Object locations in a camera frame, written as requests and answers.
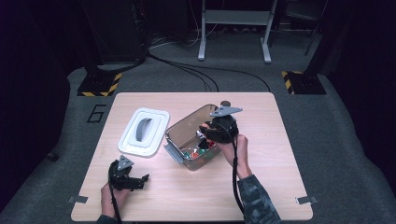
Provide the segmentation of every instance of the dark background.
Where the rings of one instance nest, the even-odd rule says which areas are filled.
[[[112,22],[120,21],[117,25],[103,24],[108,20],[97,17],[98,12],[117,9],[106,7],[114,6],[109,0],[100,1],[101,8],[89,0],[0,3],[1,209],[57,144],[68,103],[67,76],[72,71],[145,58],[150,28],[167,30],[180,39],[194,28],[187,1],[143,1],[147,27],[136,23],[141,18],[122,10],[131,1],[119,2],[122,13],[111,17]],[[192,2],[200,22],[199,1]],[[219,7],[220,1],[211,4]],[[227,7],[257,8],[253,1]],[[160,13],[163,8],[169,9],[170,16]],[[322,27],[326,42],[320,43],[309,66],[322,69],[332,82],[352,117],[365,155],[396,193],[396,28],[392,25],[396,18],[392,10],[391,1],[330,1]],[[163,29],[162,22],[176,28]],[[120,29],[127,35],[111,35]],[[97,32],[108,33],[107,40],[98,39],[102,35]]]

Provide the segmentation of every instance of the sleeve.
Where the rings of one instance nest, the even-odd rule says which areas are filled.
[[[267,191],[255,175],[240,179],[238,188],[245,207],[244,220],[247,224],[281,222]]]
[[[118,224],[117,220],[113,217],[108,217],[105,215],[99,216],[95,224]]]

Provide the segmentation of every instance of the human hand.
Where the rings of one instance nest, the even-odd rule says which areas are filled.
[[[117,206],[120,210],[124,205],[126,197],[128,196],[128,193],[130,191],[131,191],[130,189],[122,189],[122,190],[113,189],[114,198],[116,199]],[[101,200],[102,215],[115,218],[116,212],[114,211],[113,203],[111,202],[111,192],[108,183],[102,186],[101,194],[102,194],[102,200]]]
[[[207,124],[202,124],[202,126],[209,128]],[[234,149],[233,143],[218,143],[215,142],[224,154],[225,159],[231,166],[233,166]],[[236,167],[236,174],[239,179],[243,179],[252,175],[252,172],[248,166],[248,139],[243,134],[238,134],[234,143],[237,146],[236,156],[238,157],[238,165]]]

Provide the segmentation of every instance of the table leg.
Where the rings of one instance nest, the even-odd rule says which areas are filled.
[[[198,61],[205,59],[206,50],[206,20],[205,20],[205,0],[202,0],[202,24],[201,24],[201,45],[198,52]]]
[[[264,38],[260,38],[260,41],[262,43],[262,55],[264,56],[265,63],[271,63],[270,50],[268,49],[267,42],[268,42],[268,36],[270,35],[270,32],[271,32],[271,26],[272,26],[272,22],[273,22],[274,15],[275,15],[276,3],[277,3],[277,0],[274,0],[273,4],[271,6],[271,11],[268,15],[267,25],[265,28]]]

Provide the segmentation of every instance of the wooden table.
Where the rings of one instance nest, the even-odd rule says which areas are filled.
[[[165,110],[168,127],[203,105],[219,105],[223,100],[243,111],[233,114],[240,133],[247,136],[249,164],[268,191],[283,220],[308,220],[310,204],[297,204],[306,196],[289,138],[280,117],[275,97],[267,92],[125,92],[119,93],[111,107],[106,125],[93,154],[92,162],[79,192],[88,197],[76,203],[75,221],[95,221],[101,214],[100,188],[107,181],[111,162],[120,158],[117,143],[136,109]],[[243,220],[233,197],[232,167],[222,153],[197,171],[176,163],[162,144],[149,159],[125,155],[134,162],[132,177],[149,174],[143,189],[131,192],[120,210],[129,221],[232,221]]]

